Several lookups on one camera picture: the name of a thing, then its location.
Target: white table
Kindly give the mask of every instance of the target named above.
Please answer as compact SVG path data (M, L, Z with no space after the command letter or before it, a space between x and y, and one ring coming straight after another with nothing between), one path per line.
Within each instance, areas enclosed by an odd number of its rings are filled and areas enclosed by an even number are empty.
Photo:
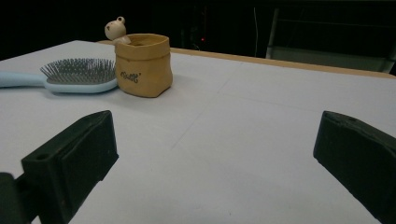
M114 59L113 46L73 41L0 62L40 73L62 58ZM379 223L313 157L324 110L396 136L396 79L172 53L158 98L120 89L59 94L0 90L0 171L76 120L113 114L120 158L70 223Z

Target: light blue hairbrush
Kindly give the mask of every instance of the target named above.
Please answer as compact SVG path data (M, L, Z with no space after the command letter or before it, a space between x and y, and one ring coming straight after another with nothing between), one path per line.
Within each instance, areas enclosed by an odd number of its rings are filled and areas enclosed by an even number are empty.
M117 87L115 64L107 59L63 59L40 71L44 75L0 72L0 88L43 86L53 92L97 93Z

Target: tan paper bag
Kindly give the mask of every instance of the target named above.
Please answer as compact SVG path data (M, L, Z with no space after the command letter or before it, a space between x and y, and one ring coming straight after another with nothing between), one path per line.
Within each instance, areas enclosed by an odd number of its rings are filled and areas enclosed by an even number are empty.
M119 87L132 95L158 97L173 82L169 38L155 34L128 37L131 44L115 47Z

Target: hairbrush bristles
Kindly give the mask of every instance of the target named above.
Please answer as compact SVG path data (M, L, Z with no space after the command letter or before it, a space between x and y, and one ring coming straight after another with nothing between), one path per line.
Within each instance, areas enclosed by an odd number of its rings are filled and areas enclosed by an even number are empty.
M96 85L116 78L115 64L107 59L63 59L40 68L51 84Z

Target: white figurine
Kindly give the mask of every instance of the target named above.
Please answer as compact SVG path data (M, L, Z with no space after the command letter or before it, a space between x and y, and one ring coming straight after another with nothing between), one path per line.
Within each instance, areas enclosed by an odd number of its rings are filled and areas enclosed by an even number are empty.
M113 44L118 42L124 44L130 44L131 39L126 35L125 19L123 17L117 17L115 21L110 21L105 26L105 34L108 39L113 41Z

